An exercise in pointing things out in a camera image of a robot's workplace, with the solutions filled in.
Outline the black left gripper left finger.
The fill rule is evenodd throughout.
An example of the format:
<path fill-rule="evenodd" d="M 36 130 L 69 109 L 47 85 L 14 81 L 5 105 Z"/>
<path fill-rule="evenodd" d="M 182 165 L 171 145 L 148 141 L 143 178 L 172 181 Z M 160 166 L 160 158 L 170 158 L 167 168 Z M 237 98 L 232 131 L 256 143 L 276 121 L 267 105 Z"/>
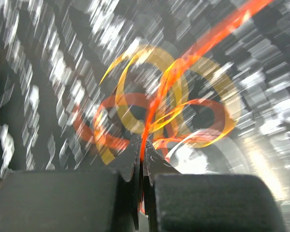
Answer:
<path fill-rule="evenodd" d="M 0 232 L 139 229 L 141 138 L 91 170 L 17 171 L 0 184 Z"/>

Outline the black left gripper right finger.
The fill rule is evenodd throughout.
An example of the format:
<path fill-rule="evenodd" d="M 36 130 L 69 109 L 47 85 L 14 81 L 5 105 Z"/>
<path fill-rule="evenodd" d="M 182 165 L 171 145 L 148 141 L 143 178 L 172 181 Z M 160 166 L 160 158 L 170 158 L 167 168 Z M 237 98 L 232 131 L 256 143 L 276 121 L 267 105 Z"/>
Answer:
<path fill-rule="evenodd" d="M 152 232 L 284 232 L 266 184 L 249 174 L 181 174 L 146 142 L 144 201 Z"/>

